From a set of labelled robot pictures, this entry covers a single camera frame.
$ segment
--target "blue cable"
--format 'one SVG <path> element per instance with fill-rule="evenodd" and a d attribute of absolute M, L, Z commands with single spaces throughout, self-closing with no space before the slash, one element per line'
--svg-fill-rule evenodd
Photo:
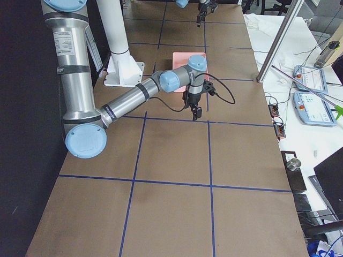
<path fill-rule="evenodd" d="M 335 243 L 337 243 L 339 241 L 339 239 L 342 239 L 343 236 L 340 236 L 339 238 L 337 238 L 335 240 L 335 242 L 333 242 L 333 244 L 330 246 L 329 250 L 327 250 L 326 254 L 324 255 L 324 257 L 327 257 L 327 255 L 330 253 L 330 251 L 332 250 L 333 246 L 335 245 Z"/>

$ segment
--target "blue joint cap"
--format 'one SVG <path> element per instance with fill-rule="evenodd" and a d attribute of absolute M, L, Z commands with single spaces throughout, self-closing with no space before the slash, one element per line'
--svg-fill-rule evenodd
<path fill-rule="evenodd" d="M 185 8 L 188 5 L 188 0 L 176 0 L 176 5 L 180 8 Z"/>
<path fill-rule="evenodd" d="M 105 130 L 92 123 L 73 127 L 65 138 L 65 145 L 76 157 L 87 159 L 97 156 L 104 150 L 107 142 Z"/>
<path fill-rule="evenodd" d="M 180 87 L 180 80 L 173 71 L 166 71 L 160 76 L 160 85 L 167 93 L 177 90 Z"/>
<path fill-rule="evenodd" d="M 207 70 L 207 60 L 202 55 L 192 55 L 188 59 L 188 65 L 196 71 Z"/>
<path fill-rule="evenodd" d="M 87 0 L 44 0 L 44 2 L 60 12 L 76 12 L 86 5 Z"/>

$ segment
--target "warning label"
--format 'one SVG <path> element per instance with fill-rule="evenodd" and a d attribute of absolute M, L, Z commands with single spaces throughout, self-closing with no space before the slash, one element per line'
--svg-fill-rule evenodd
<path fill-rule="evenodd" d="M 57 56 L 74 55 L 74 43 L 71 31 L 54 32 Z"/>

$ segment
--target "dark wall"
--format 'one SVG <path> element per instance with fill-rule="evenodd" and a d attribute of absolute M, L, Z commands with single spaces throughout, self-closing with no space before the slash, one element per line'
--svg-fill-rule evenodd
<path fill-rule="evenodd" d="M 104 59 L 107 43 L 89 2 Z M 0 256 L 18 257 L 32 240 L 66 149 L 53 35 L 40 1 L 3 1 L 0 20 Z"/>

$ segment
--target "white table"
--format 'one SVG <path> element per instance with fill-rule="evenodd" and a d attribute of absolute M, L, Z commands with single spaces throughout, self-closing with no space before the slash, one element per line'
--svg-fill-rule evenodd
<path fill-rule="evenodd" d="M 245 16 L 248 33 L 252 48 L 255 52 L 255 59 L 260 70 L 274 37 L 282 23 L 283 17 L 280 16 Z M 279 54 L 274 62 L 276 66 L 284 70 L 287 74 L 293 75 L 293 69 L 297 64 L 302 64 L 307 53 L 295 55 L 300 52 L 312 50 L 317 42 L 309 31 L 307 25 L 301 17 L 297 17 L 292 24 L 288 34 L 286 35 Z M 313 51 L 310 58 L 306 62 L 307 66 L 313 66 L 317 56 L 320 54 L 320 48 Z M 325 77 L 327 82 L 340 84 L 335 72 L 332 68 L 325 67 Z M 289 89 L 292 82 L 284 78 L 280 73 L 271 69 L 267 74 L 263 88 L 265 92 L 274 96 L 278 102 L 283 102 L 288 99 Z M 330 86 L 329 95 L 338 99 L 343 99 L 343 87 Z M 319 196 L 312 183 L 308 179 L 309 176 L 315 174 L 314 167 L 336 152 L 343 146 L 343 118 L 338 120 L 336 127 L 321 127 L 303 125 L 297 116 L 293 106 L 293 92 L 291 99 L 287 104 L 279 105 L 280 116 L 286 121 L 286 137 L 279 142 L 280 150 L 295 151 L 298 159 L 301 160 L 301 171 L 307 187 L 306 195 L 309 203 L 314 211 L 326 209 L 326 204 Z M 336 100 L 330 99 L 334 103 L 342 106 Z"/>

